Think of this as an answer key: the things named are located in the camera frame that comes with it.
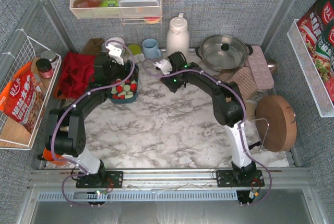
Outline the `teal storage basket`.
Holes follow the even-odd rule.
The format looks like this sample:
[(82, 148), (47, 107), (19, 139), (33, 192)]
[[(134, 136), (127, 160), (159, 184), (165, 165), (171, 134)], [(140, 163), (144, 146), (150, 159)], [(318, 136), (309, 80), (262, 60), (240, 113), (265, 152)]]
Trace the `teal storage basket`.
[(136, 101), (138, 96), (139, 67), (135, 64), (133, 74), (118, 86), (112, 88), (109, 99), (115, 104), (129, 104)]

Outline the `red capsule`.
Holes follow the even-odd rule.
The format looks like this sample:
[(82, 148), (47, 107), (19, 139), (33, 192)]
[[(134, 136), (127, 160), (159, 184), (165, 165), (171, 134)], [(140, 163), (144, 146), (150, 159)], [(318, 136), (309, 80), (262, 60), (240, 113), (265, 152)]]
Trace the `red capsule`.
[(137, 84), (131, 84), (131, 85), (130, 85), (130, 90), (131, 90), (132, 92), (136, 92), (136, 90), (137, 90)]

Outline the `striped pink cloth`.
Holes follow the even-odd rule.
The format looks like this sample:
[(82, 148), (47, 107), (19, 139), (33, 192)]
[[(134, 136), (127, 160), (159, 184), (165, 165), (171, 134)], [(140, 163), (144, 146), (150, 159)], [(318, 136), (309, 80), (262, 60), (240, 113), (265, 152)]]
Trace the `striped pink cloth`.
[(251, 70), (248, 67), (243, 67), (235, 73), (220, 73), (214, 75), (214, 77), (227, 83), (235, 82), (239, 87), (243, 100), (250, 99), (257, 91)]

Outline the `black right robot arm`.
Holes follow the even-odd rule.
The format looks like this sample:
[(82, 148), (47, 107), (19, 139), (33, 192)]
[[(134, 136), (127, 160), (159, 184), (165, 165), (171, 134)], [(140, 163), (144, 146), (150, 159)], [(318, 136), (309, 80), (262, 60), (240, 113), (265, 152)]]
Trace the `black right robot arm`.
[(190, 83), (212, 98), (214, 117), (225, 127), (231, 140), (234, 180), (239, 185), (250, 180), (256, 172), (256, 165), (249, 154), (246, 141), (244, 122), (247, 114), (238, 85), (216, 80), (196, 63), (187, 63), (181, 52), (173, 53), (155, 66), (162, 71), (160, 80), (172, 93)]

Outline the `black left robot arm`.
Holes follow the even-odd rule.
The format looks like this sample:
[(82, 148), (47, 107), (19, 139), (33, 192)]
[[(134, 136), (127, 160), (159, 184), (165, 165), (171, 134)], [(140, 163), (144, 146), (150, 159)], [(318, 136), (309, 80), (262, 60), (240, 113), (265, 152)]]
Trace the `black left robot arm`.
[(111, 89), (129, 79), (135, 71), (133, 59), (124, 64), (104, 57), (101, 66), (89, 76), (83, 94), (64, 109), (52, 109), (48, 115), (45, 143), (55, 161), (67, 161), (78, 167), (84, 175), (98, 174), (102, 162), (86, 147), (86, 117), (104, 103)]

